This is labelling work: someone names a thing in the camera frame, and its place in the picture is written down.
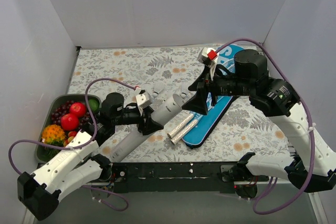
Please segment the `white shuttlecock tube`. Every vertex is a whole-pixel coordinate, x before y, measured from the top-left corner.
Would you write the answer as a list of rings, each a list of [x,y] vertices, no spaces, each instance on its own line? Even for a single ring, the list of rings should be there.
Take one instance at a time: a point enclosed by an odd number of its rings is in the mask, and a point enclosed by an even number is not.
[[[181,96],[176,93],[172,94],[150,114],[142,129],[133,130],[112,149],[110,160],[113,163],[119,163],[125,159],[151,135],[164,129],[165,124],[182,111],[182,105]]]

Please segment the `white shuttlecock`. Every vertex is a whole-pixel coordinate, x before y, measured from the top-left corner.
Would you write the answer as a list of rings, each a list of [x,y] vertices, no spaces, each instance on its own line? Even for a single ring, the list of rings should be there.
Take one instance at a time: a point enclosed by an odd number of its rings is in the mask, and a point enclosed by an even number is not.
[[[156,98],[164,90],[165,84],[163,82],[157,82],[153,86],[153,97]]]
[[[179,95],[182,99],[188,98],[190,91],[188,90],[188,83],[182,82],[179,90]]]

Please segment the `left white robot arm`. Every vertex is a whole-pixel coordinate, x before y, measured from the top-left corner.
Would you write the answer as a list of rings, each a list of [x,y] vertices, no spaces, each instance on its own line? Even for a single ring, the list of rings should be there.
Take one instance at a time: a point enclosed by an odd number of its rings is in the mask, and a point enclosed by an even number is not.
[[[137,129],[120,143],[114,162],[123,160],[150,135],[164,128],[169,120],[161,104],[151,107],[147,92],[136,96],[136,102],[124,106],[124,97],[110,93],[103,100],[94,120],[85,125],[75,138],[49,162],[31,174],[23,172],[17,180],[18,199],[38,220],[48,218],[68,194],[92,180],[106,182],[111,178],[110,159],[92,155],[115,133],[117,125],[135,124]]]

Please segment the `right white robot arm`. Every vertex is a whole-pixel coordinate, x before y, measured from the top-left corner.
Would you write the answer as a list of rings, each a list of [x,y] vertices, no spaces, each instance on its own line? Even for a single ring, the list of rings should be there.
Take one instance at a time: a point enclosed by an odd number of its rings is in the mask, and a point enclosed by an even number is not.
[[[239,51],[233,58],[234,72],[216,63],[217,53],[211,48],[204,48],[198,60],[204,70],[190,85],[194,96],[183,110],[206,115],[207,98],[216,103],[219,96],[248,97],[252,106],[280,128],[296,151],[285,158],[249,152],[223,173],[226,180],[248,181],[262,175],[286,179],[307,193],[334,188],[335,152],[309,123],[303,101],[292,85],[269,76],[264,55],[252,49]]]

